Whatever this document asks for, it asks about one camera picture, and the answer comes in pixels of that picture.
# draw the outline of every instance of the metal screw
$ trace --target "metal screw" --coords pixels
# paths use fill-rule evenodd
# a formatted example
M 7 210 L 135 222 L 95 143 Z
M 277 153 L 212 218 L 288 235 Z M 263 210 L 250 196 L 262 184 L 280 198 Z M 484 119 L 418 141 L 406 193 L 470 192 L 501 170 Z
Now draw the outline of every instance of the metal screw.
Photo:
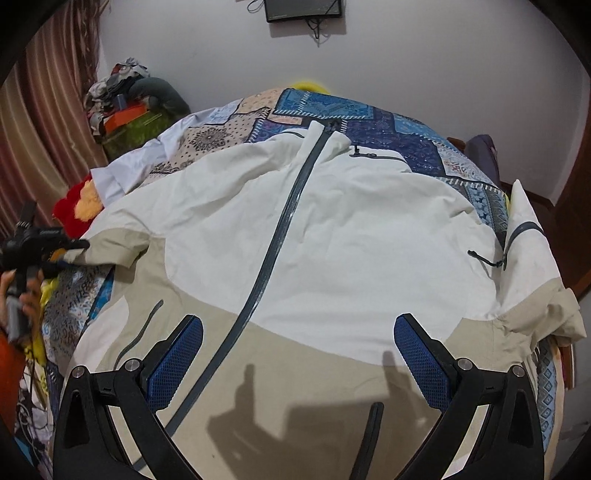
M 78 367 L 75 367 L 74 370 L 72 370 L 72 376 L 74 378 L 80 378 L 82 375 L 84 375 L 84 370 L 84 367 L 79 365 Z
M 127 360 L 125 362 L 125 369 L 128 372 L 133 372 L 134 370 L 137 370 L 139 367 L 139 360 L 136 358 L 132 358 L 131 360 Z
M 457 366 L 459 366 L 462 370 L 472 370 L 474 364 L 470 362 L 467 358 L 460 358 L 457 361 Z
M 523 377 L 525 375 L 525 370 L 520 365 L 515 365 L 511 371 L 516 377 Z

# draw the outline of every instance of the brown curtain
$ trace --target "brown curtain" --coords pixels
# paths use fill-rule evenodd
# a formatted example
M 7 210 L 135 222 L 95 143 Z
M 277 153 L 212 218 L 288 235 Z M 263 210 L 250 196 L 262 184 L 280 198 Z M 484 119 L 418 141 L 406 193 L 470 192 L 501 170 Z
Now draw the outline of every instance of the brown curtain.
M 90 168 L 107 164 L 95 144 L 83 97 L 96 81 L 100 0 L 70 0 L 29 42 L 0 88 L 0 238 L 22 204 L 38 220 Z

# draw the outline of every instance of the orange sleeve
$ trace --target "orange sleeve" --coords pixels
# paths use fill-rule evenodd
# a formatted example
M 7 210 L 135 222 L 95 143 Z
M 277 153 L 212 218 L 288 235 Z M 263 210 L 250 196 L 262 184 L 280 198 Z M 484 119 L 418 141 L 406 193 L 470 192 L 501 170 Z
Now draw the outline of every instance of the orange sleeve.
M 9 432 L 14 431 L 18 384 L 25 370 L 25 362 L 25 355 L 8 343 L 6 335 L 0 333 L 0 417 Z

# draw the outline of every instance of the blue grip pad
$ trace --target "blue grip pad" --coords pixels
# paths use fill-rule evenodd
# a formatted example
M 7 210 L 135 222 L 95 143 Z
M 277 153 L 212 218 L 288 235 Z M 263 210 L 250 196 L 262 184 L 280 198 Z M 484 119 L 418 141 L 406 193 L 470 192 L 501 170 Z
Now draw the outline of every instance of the blue grip pad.
M 203 323 L 195 315 L 191 317 L 148 379 L 146 401 L 153 413 L 168 407 L 203 344 Z
M 394 342 L 429 406 L 445 412 L 452 401 L 449 378 L 402 315 L 394 323 Z

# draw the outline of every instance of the television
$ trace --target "television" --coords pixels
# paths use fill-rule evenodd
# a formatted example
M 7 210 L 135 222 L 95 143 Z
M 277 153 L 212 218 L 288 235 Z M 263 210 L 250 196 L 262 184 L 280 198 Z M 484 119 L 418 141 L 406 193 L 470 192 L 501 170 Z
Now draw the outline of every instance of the television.
M 267 21 L 280 22 L 306 18 L 340 18 L 342 0 L 264 0 Z

